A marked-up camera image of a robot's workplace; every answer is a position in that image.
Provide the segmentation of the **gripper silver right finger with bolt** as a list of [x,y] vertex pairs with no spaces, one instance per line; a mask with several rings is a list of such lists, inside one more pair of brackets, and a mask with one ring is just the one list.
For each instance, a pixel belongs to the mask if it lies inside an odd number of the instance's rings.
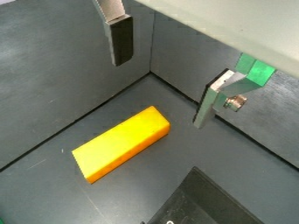
[[238,112],[247,102],[242,95],[238,84],[246,75],[228,69],[206,86],[200,98],[200,105],[194,117],[194,126],[200,129],[206,122],[223,110],[231,109]]

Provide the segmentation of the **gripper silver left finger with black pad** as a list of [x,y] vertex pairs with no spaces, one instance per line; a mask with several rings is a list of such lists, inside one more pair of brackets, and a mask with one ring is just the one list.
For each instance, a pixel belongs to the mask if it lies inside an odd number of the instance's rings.
[[134,56],[134,18],[126,13],[122,0],[92,0],[102,17],[112,64],[119,67]]

